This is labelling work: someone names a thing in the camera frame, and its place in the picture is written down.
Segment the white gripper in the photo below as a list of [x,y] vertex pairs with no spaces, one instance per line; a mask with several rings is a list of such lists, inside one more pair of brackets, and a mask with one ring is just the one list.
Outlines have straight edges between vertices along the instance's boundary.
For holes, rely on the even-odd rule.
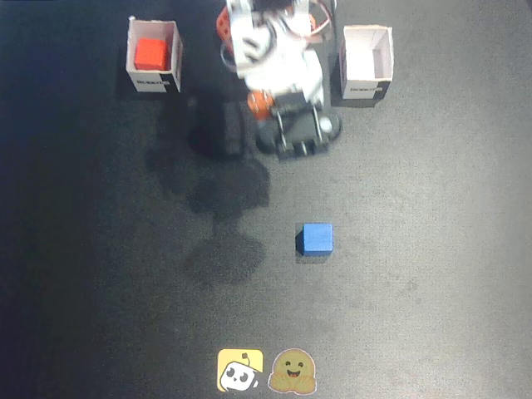
[[253,69],[244,77],[251,90],[247,104],[257,121],[272,116],[274,98],[290,92],[302,92],[313,105],[324,103],[323,69],[315,50],[273,60]]

